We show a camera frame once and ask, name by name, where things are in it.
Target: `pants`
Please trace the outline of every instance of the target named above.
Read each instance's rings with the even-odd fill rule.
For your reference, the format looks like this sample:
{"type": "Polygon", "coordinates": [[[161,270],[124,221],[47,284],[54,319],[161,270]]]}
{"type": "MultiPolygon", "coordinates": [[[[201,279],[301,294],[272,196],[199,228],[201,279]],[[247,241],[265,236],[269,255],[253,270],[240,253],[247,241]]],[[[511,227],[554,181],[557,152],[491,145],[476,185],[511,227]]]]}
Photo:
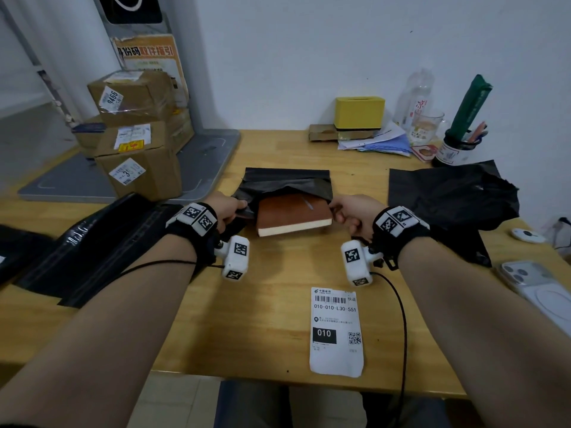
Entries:
{"type": "MultiPolygon", "coordinates": [[[[367,428],[394,427],[398,396],[365,392],[367,428]]],[[[214,428],[292,428],[288,386],[269,382],[223,381],[214,428]]],[[[401,428],[451,428],[444,401],[405,397],[401,428]]]]}

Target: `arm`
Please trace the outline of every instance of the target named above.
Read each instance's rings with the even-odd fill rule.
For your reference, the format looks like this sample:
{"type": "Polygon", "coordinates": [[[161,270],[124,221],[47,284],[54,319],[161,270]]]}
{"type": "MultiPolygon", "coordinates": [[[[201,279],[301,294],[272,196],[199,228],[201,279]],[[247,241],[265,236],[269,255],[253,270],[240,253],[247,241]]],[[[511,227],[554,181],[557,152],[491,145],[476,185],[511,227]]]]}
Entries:
{"type": "MultiPolygon", "coordinates": [[[[205,201],[221,232],[246,206],[220,193],[205,201]]],[[[185,238],[166,235],[132,266],[159,259],[195,261],[196,253],[185,238]]],[[[104,288],[0,390],[0,424],[125,427],[193,271],[158,264],[104,288]]]]}
{"type": "MultiPolygon", "coordinates": [[[[341,196],[331,205],[338,222],[368,239],[384,208],[364,196],[341,196]]],[[[408,243],[399,267],[487,426],[564,426],[571,420],[571,341],[557,326],[430,238],[408,243]]]]}

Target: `stack of papers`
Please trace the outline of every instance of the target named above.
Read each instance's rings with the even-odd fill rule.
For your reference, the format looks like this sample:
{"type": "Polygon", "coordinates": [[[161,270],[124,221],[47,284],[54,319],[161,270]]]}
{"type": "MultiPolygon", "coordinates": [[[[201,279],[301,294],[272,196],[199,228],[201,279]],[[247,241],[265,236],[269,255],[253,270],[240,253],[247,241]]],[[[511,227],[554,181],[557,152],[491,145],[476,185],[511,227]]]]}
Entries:
{"type": "Polygon", "coordinates": [[[403,156],[412,153],[406,132],[394,122],[387,123],[373,138],[339,141],[338,150],[396,153],[403,156]]]}

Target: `white phone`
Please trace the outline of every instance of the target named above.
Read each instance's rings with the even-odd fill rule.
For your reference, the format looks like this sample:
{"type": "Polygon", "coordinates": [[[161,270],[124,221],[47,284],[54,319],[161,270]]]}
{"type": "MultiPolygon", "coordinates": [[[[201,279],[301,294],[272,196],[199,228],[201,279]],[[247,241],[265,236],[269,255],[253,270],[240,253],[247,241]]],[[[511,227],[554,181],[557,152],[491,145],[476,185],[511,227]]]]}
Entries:
{"type": "Polygon", "coordinates": [[[571,295],[541,264],[512,261],[496,271],[518,295],[535,305],[571,338],[571,295]]]}

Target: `person's left hand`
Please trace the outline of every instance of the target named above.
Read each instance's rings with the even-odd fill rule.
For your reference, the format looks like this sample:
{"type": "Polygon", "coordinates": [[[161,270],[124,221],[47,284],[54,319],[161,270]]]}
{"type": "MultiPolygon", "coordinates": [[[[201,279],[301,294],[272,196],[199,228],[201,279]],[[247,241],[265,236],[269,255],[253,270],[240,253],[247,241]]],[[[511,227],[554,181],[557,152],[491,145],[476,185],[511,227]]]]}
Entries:
{"type": "Polygon", "coordinates": [[[236,217],[236,210],[243,209],[248,205],[247,201],[227,197],[220,191],[210,194],[204,202],[216,212],[218,217],[218,232],[220,234],[226,229],[226,224],[231,223],[236,217]]]}

